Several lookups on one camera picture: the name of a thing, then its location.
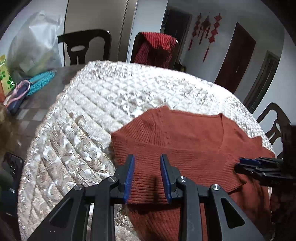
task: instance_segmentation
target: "red striped cloth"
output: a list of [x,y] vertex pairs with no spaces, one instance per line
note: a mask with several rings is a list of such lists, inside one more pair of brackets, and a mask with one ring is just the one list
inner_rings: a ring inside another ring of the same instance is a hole
[[176,38],[161,33],[141,32],[145,42],[135,57],[135,63],[168,68],[173,56]]

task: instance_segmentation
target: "red sweater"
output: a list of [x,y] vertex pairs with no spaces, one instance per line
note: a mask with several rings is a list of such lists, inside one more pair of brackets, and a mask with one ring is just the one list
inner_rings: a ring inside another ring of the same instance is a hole
[[[167,204],[159,158],[168,155],[170,164],[197,184],[218,183],[253,221],[266,232],[270,226],[266,187],[233,171],[240,157],[274,157],[262,147],[261,137],[250,139],[222,114],[207,116],[167,107],[148,110],[112,134],[116,160],[123,164],[128,154],[136,157],[129,217],[141,240],[177,241],[180,207]],[[203,237],[207,239],[201,205]]]

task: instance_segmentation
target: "white quilted tablecloth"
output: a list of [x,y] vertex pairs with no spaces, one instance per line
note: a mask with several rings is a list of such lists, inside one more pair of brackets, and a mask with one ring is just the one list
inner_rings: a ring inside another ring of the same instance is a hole
[[[57,96],[28,149],[18,197],[22,240],[75,184],[93,185],[113,175],[110,134],[161,105],[205,115],[223,113],[249,137],[261,136],[263,146],[273,151],[244,105],[218,85],[168,69],[89,62]],[[116,205],[116,240],[138,240],[126,212]]]

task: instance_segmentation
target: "blue crochet item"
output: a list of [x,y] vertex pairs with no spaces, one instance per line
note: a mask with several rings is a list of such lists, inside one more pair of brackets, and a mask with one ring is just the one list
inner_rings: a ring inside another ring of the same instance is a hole
[[54,75],[55,71],[47,71],[44,73],[37,74],[34,77],[30,78],[29,81],[33,84],[31,84],[27,96],[37,92],[38,90],[46,86],[54,78]]

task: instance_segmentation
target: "red chinese knot decoration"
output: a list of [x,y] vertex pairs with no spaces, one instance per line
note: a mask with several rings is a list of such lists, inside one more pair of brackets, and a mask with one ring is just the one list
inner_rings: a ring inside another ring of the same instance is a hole
[[189,48],[188,50],[191,49],[191,45],[193,43],[193,38],[197,35],[197,31],[199,29],[199,24],[200,24],[200,19],[202,18],[202,15],[201,13],[197,16],[197,21],[195,22],[195,26],[194,26],[194,31],[192,32],[192,39],[190,41],[190,44],[189,44]]
[[205,34],[205,32],[207,32],[207,34],[206,34],[206,38],[207,38],[207,36],[209,35],[209,31],[210,31],[210,28],[211,28],[211,23],[210,23],[210,21],[209,21],[209,17],[210,17],[210,14],[207,16],[207,18],[202,22],[202,24],[201,24],[201,27],[202,27],[202,36],[200,37],[200,44],[201,44],[201,42],[202,42],[202,38],[203,38],[203,36],[204,36],[204,34]]
[[215,42],[215,35],[218,34],[217,28],[220,26],[219,21],[222,19],[222,17],[220,16],[221,12],[219,13],[218,16],[215,17],[216,22],[214,23],[214,29],[211,31],[212,36],[209,37],[209,47],[207,48],[207,51],[205,52],[205,56],[203,59],[203,62],[205,61],[205,58],[207,57],[207,53],[209,52],[210,49],[210,44]]

